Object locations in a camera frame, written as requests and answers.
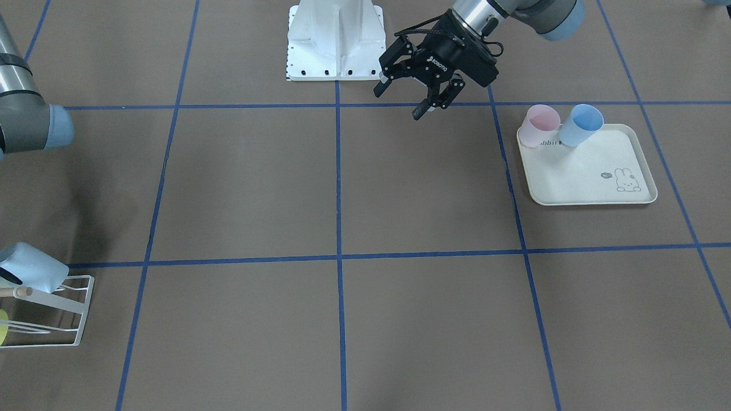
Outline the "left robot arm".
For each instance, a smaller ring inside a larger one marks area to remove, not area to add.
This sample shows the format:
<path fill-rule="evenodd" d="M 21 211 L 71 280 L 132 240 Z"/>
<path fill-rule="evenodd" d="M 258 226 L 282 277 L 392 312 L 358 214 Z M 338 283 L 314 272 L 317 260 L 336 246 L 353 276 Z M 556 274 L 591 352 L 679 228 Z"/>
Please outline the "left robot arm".
<path fill-rule="evenodd" d="M 456 1 L 436 17 L 395 32 L 395 41 L 379 57 L 380 81 L 374 96 L 380 97 L 401 78 L 412 78 L 427 88 L 427 95 L 413 109 L 419 120 L 426 112 L 446 109 L 459 96 L 465 81 L 480 87 L 496 80 L 497 59 L 504 47 L 489 39 L 508 19 L 531 27 L 549 41 L 566 39 L 585 18 L 582 1 Z M 499 52 L 491 51 L 496 46 Z"/>

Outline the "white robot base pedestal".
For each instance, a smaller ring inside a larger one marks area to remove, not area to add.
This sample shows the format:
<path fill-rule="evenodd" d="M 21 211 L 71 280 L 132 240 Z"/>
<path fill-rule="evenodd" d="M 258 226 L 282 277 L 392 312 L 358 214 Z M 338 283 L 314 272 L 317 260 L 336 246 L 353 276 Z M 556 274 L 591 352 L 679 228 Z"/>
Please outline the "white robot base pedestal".
<path fill-rule="evenodd" d="M 379 80 L 383 10 L 371 1 L 300 1 L 288 13 L 288 81 Z"/>

